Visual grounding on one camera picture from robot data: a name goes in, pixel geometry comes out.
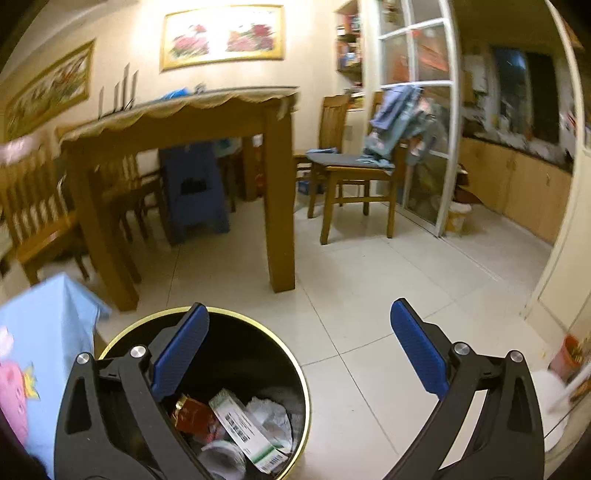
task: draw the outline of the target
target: wooden table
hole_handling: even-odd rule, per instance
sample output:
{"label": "wooden table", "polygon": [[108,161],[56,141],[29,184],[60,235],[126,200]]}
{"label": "wooden table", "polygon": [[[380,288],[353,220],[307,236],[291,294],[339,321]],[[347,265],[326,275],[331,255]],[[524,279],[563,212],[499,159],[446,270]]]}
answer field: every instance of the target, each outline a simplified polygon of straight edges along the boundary
{"label": "wooden table", "polygon": [[145,150],[217,138],[263,134],[269,277],[276,292],[295,288],[291,112],[296,101],[294,87],[218,90],[139,106],[64,135],[61,152],[80,224],[119,310],[135,310],[139,298],[120,252],[121,233],[101,201],[97,166]]}

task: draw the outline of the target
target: blue plastic stool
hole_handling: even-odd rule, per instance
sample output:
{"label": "blue plastic stool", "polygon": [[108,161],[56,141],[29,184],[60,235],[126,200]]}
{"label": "blue plastic stool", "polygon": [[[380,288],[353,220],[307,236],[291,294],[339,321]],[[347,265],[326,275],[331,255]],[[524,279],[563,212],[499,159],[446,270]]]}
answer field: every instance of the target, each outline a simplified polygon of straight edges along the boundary
{"label": "blue plastic stool", "polygon": [[230,231],[226,198],[212,142],[198,142],[159,151],[164,189],[176,240],[185,229],[211,222],[218,233]]}

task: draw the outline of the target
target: picture frame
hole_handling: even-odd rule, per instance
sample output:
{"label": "picture frame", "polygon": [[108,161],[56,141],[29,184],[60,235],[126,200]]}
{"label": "picture frame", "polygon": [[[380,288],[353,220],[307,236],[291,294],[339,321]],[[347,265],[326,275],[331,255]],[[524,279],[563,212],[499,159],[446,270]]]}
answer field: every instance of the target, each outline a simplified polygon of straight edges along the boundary
{"label": "picture frame", "polygon": [[241,60],[283,60],[283,5],[224,5],[164,17],[160,70]]}
{"label": "picture frame", "polygon": [[27,135],[90,96],[90,70],[95,48],[91,40],[39,73],[7,104],[5,137]]}

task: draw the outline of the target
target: framed painting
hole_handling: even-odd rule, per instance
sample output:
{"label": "framed painting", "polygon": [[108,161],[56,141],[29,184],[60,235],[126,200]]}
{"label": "framed painting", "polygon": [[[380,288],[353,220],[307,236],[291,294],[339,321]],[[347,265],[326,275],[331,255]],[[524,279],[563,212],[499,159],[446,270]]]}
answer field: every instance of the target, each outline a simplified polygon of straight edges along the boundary
{"label": "framed painting", "polygon": [[43,70],[7,104],[8,140],[30,133],[39,125],[87,100],[95,41],[70,52]]}
{"label": "framed painting", "polygon": [[281,5],[227,5],[168,14],[160,69],[214,61],[283,60]]}

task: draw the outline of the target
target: silver screw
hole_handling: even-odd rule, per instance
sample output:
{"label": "silver screw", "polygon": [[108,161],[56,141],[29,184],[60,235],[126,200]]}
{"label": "silver screw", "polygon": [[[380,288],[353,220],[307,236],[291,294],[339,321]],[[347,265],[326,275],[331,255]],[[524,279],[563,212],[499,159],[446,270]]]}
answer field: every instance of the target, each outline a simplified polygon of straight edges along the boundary
{"label": "silver screw", "polygon": [[78,355],[78,357],[76,357],[76,362],[78,362],[80,365],[84,365],[86,362],[88,362],[88,360],[90,360],[90,355],[86,352],[81,353]]}
{"label": "silver screw", "polygon": [[511,360],[513,360],[516,364],[523,361],[523,355],[521,354],[521,352],[518,352],[517,350],[513,350],[510,356]]}
{"label": "silver screw", "polygon": [[134,346],[131,349],[131,356],[134,358],[142,358],[146,354],[146,347],[143,345]]}
{"label": "silver screw", "polygon": [[458,355],[467,355],[470,353],[470,347],[467,346],[464,342],[459,342],[456,343],[453,346],[453,350],[458,354]]}

